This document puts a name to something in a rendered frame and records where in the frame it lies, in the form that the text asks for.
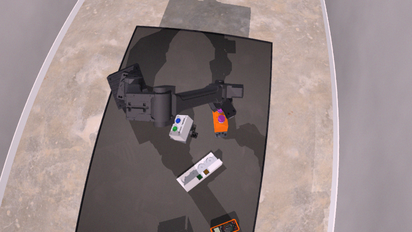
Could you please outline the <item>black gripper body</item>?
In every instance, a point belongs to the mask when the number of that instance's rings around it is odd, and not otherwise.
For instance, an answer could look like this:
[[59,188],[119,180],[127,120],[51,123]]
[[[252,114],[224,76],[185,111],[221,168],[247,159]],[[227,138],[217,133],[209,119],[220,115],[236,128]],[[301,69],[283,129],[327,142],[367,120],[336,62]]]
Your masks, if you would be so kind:
[[[230,102],[232,103],[232,101],[233,101],[233,99],[232,98],[230,98]],[[214,111],[215,109],[216,109],[216,107],[215,107],[215,105],[213,104],[213,103],[208,103],[209,104],[209,106],[210,106],[210,108],[211,108],[211,110],[212,111]]]

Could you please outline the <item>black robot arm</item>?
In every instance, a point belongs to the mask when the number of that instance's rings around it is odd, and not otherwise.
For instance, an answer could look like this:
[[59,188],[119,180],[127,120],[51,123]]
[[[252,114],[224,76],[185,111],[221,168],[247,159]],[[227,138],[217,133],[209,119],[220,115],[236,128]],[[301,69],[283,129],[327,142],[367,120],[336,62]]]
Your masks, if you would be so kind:
[[153,92],[143,92],[143,86],[139,75],[123,72],[116,97],[126,103],[126,120],[153,122],[154,127],[175,124],[175,116],[180,112],[208,103],[213,103],[216,109],[221,107],[230,119],[237,112],[230,98],[244,96],[243,84],[224,83],[224,80],[177,94],[173,85],[154,86]]

